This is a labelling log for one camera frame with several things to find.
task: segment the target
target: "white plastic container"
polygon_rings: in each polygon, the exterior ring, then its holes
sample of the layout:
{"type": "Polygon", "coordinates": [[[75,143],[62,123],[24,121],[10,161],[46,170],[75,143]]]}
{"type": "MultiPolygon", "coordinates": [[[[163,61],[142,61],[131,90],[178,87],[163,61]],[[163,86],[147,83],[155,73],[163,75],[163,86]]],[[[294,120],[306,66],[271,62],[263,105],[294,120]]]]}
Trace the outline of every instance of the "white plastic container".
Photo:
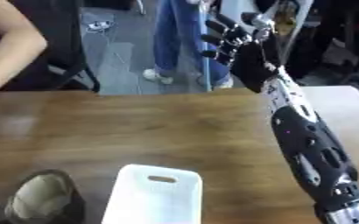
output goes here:
{"type": "Polygon", "coordinates": [[[200,224],[199,174],[129,164],[118,173],[102,224],[200,224]]]}

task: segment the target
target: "table surface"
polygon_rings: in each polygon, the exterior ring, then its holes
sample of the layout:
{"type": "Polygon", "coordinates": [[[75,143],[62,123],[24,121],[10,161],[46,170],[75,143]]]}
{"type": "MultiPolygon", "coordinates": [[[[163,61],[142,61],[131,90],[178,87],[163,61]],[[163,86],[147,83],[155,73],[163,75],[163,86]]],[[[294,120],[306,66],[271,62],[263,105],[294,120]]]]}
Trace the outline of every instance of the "table surface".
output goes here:
{"type": "MultiPolygon", "coordinates": [[[[359,168],[359,92],[306,93],[359,168]]],[[[246,89],[212,94],[0,94],[0,216],[25,175],[61,169],[100,223],[119,169],[159,165],[198,172],[203,223],[318,223],[271,132],[266,103],[246,89]]]]}

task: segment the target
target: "floor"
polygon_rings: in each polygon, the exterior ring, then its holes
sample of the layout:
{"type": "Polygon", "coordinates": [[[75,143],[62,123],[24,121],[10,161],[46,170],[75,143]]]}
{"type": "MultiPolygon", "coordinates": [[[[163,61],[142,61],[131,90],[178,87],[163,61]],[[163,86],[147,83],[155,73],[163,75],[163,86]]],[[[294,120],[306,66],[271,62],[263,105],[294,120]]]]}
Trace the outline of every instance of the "floor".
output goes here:
{"type": "MultiPolygon", "coordinates": [[[[152,36],[156,2],[157,0],[144,1],[147,11],[145,16],[139,14],[137,7],[130,11],[82,9],[81,35],[88,63],[102,84],[101,95],[160,95],[207,91],[199,84],[203,78],[197,81],[200,75],[186,53],[180,56],[173,85],[161,85],[142,77],[142,72],[154,64],[152,36]],[[87,32],[87,25],[94,21],[111,21],[114,25],[104,33],[87,32]]],[[[236,86],[243,85],[236,80],[236,86]]]]}

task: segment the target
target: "black chair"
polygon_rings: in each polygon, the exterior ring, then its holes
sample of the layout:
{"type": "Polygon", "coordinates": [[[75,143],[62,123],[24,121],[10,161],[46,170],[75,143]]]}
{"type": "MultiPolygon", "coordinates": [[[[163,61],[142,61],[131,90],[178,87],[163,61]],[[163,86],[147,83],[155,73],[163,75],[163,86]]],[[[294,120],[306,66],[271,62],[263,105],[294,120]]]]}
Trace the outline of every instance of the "black chair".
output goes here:
{"type": "Polygon", "coordinates": [[[343,77],[334,84],[348,85],[350,82],[359,83],[359,4],[353,4],[344,15],[344,29],[341,39],[345,48],[358,57],[356,62],[344,60],[341,65],[322,63],[321,66],[331,71],[343,74],[343,77]]]}
{"type": "Polygon", "coordinates": [[[14,0],[13,2],[41,31],[48,42],[48,64],[64,71],[53,73],[48,90],[88,89],[75,79],[85,72],[92,81],[91,90],[101,85],[89,68],[81,43],[80,0],[14,0]]]}

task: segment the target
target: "robotic hand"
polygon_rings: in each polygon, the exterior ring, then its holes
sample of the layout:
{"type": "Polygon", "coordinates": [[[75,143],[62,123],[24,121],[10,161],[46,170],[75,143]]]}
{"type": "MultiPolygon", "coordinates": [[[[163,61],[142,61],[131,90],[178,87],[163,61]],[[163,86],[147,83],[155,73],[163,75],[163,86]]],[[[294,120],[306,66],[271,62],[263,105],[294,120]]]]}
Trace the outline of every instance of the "robotic hand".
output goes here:
{"type": "Polygon", "coordinates": [[[280,149],[297,182],[314,200],[320,221],[359,224],[356,168],[281,65],[274,22],[253,13],[244,13],[242,19],[256,27],[253,35],[222,15],[217,15],[221,24],[207,21],[222,37],[202,36],[217,46],[216,52],[202,55],[231,67],[247,88],[267,97],[280,149]]]}

